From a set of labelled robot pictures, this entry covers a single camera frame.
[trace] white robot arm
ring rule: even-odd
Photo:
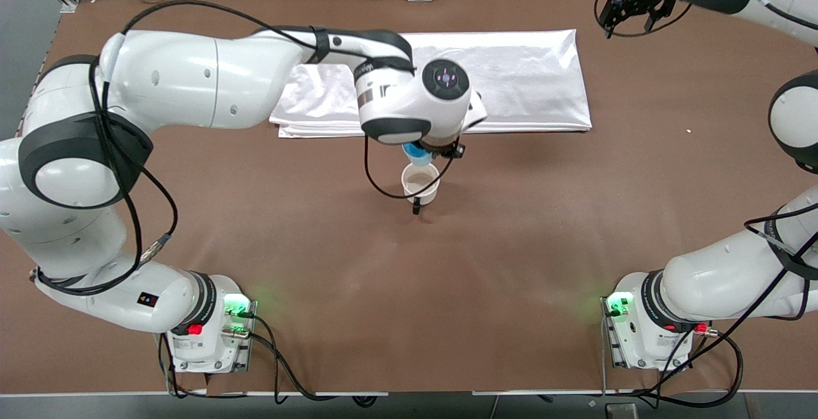
[[[755,21],[818,46],[818,0],[682,1]],[[610,32],[620,21],[645,13],[631,12],[640,2],[657,0],[608,0],[599,23]],[[646,29],[654,22],[650,20]],[[818,169],[815,105],[818,72],[806,73],[775,93],[768,117],[777,143],[810,172]],[[750,317],[762,317],[818,309],[816,203],[818,186],[777,210],[775,217],[751,224],[755,233],[745,230],[673,258],[664,270],[625,276],[605,300],[616,363],[667,369],[673,355],[673,369],[686,361],[690,338],[681,341],[673,354],[675,343],[700,323],[739,318],[748,311]],[[764,297],[774,280],[776,285]]]
[[[0,142],[0,228],[35,260],[37,288],[125,328],[167,332],[181,370],[236,369],[248,297],[227,277],[152,260],[167,236],[138,260],[122,251],[112,204],[130,204],[154,131],[254,126],[290,70],[316,62],[353,70],[362,129],[385,144],[444,148],[485,118],[470,107],[479,99],[462,67],[436,60],[415,73],[412,47],[390,31],[268,27],[218,40],[126,30],[105,44],[98,68],[94,56],[70,56],[47,70],[20,137]]]

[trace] brown table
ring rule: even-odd
[[[267,124],[155,134],[149,168],[181,209],[158,259],[236,279],[312,390],[598,390],[600,296],[815,181],[766,126],[772,94],[813,69],[815,52],[741,20],[693,9],[673,29],[606,41],[593,0],[214,1],[274,24],[578,29],[593,131],[465,137],[467,156],[421,217],[369,186],[362,139],[281,140]],[[146,6],[84,1],[59,23],[46,65],[97,53]],[[255,29],[202,8],[139,27],[219,37]],[[372,154],[377,180],[397,191],[401,152]],[[134,197],[146,232],[164,232],[160,194],[140,181]],[[33,264],[6,236],[0,251],[0,392],[164,389],[149,335],[56,305],[29,283]],[[809,314],[742,326],[743,387],[818,389],[816,323]],[[666,391],[726,387],[731,352],[714,352]],[[215,376],[213,389],[271,390],[271,366],[258,352],[250,373]],[[626,388],[655,376],[608,377]]]

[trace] round black button panel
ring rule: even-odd
[[[443,100],[461,98],[468,90],[468,76],[454,61],[434,60],[423,69],[423,85]]]

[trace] white towel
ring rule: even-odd
[[[488,119],[469,133],[590,129],[576,30],[519,33],[403,34],[415,66],[458,62],[482,95]],[[339,65],[302,65],[290,75],[270,116],[279,137],[360,136],[355,84]]]

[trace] white cup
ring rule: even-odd
[[[422,167],[415,164],[407,165],[401,174],[403,195],[411,195],[420,191],[424,187],[429,186],[429,183],[432,183],[432,181],[439,175],[440,172],[434,165],[424,165]],[[421,212],[421,206],[429,204],[431,201],[435,200],[435,196],[438,195],[438,186],[440,186],[440,181],[435,181],[435,184],[433,184],[429,189],[426,189],[426,191],[421,192],[415,197],[406,199],[412,203],[412,213],[418,215],[418,213]]]

